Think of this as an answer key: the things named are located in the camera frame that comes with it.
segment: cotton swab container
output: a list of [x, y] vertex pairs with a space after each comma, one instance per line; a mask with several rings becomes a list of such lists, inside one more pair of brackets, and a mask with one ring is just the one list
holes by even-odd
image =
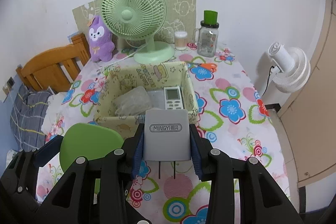
[[187, 36], [186, 31], [174, 32], [175, 49], [182, 51], [187, 48]]

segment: glass jar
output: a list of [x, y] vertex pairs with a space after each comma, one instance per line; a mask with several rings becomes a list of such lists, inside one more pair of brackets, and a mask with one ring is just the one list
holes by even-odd
[[[193, 40], [197, 44], [197, 53], [205, 57], [214, 57], [217, 47], [219, 24], [205, 24], [201, 21], [201, 27], [194, 30]], [[196, 42], [196, 32], [198, 31], [198, 42]]]

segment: white fan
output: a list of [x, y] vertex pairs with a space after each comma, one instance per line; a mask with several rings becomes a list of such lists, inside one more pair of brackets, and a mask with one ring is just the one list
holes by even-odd
[[305, 85], [310, 75], [310, 63], [302, 49], [297, 47], [285, 49], [276, 42], [270, 46], [268, 54], [277, 64], [272, 73], [275, 73], [273, 82], [278, 90], [292, 93]]

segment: white cable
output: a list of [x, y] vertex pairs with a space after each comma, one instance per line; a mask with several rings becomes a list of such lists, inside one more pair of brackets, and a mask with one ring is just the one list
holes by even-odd
[[15, 111], [14, 101], [13, 101], [11, 92], [9, 92], [9, 97], [10, 97], [10, 99], [11, 99], [11, 101], [12, 101], [12, 104], [13, 104], [13, 109], [14, 109], [15, 116], [16, 116], [16, 126], [17, 126], [17, 130], [19, 131], [20, 149], [22, 149], [22, 140], [21, 140], [21, 132], [20, 132], [20, 128], [19, 128], [19, 121], [18, 121], [18, 119], [17, 119], [17, 114], [16, 114], [16, 111]]
[[[142, 45], [141, 47], [138, 48], [138, 50], [144, 48], [146, 45], [147, 45], [147, 44]], [[108, 65], [107, 67], [109, 68], [109, 67], [113, 66], [114, 64], [119, 63], [120, 61], [123, 61], [123, 60], [125, 60], [125, 59], [127, 59], [127, 58], [129, 58], [129, 57], [132, 57], [136, 52], [137, 52], [137, 51], [131, 53], [130, 55], [127, 55], [126, 57], [124, 57], [124, 58], [122, 58], [122, 59], [120, 59], [120, 60], [118, 60], [118, 61], [116, 61], [116, 62], [113, 62], [112, 64]]]

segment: wall outlet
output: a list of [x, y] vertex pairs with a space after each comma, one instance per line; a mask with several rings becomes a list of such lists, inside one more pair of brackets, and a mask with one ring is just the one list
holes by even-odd
[[7, 87], [9, 90], [12, 89], [12, 87], [14, 86], [15, 82], [13, 80], [13, 77], [9, 78], [8, 81], [7, 81]]

